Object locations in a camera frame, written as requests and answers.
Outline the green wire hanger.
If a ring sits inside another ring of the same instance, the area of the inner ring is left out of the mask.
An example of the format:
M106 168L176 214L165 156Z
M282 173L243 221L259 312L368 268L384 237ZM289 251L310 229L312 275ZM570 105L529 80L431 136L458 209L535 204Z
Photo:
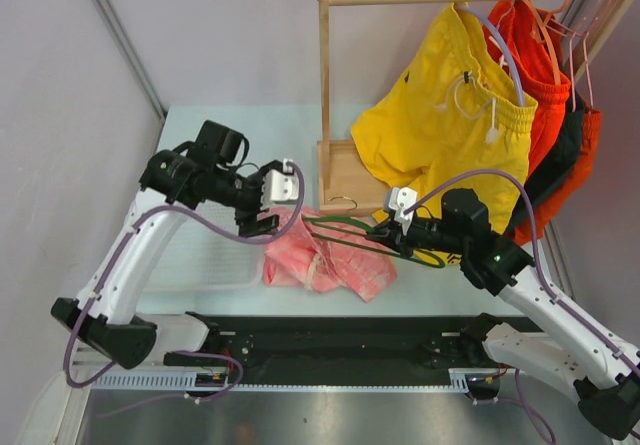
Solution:
M386 255L431 269L444 269L446 266L444 260L430 251L420 250L420 253L429 258L428 261L424 261L413 256L405 257L399 252L393 252L387 248L374 247L374 242L368 238L368 233L373 230L373 226L350 215L322 215L319 217L304 215L302 221L312 228L311 236L319 240Z

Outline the pink patterned shorts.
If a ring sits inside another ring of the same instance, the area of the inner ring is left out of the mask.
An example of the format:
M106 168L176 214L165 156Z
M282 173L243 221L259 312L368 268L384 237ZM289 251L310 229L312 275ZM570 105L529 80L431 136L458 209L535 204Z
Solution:
M268 286L300 287L319 294L345 288L364 302L398 277L391 257L319 240L302 221L321 214L305 207L292 228L265 248L262 278Z

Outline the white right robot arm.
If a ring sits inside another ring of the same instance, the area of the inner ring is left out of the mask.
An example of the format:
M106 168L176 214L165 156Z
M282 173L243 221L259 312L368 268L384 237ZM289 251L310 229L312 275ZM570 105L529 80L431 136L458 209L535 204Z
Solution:
M412 211L416 191L392 188L373 242L410 258L417 251L459 256L465 278L523 313L549 341L525 336L482 314L461 341L473 366L511 365L572 400L602 434L622 441L639 423L639 349L590 316L536 267L534 258L492 230L487 207L471 189L445 192L438 218Z

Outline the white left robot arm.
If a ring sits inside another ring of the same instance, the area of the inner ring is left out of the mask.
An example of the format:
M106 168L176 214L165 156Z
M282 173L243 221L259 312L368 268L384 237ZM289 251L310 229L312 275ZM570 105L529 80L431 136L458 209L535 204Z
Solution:
M275 204L301 206L305 184L299 166L274 159L241 174L250 142L215 121L193 140L156 152L147 162L123 227L89 283L73 298L60 297L52 317L70 333L63 356L69 371L77 344L114 366L134 369L150 360L165 365L207 365L221 352L220 328L192 311L143 317L137 305L169 242L186 221L236 243L263 246L291 228Z

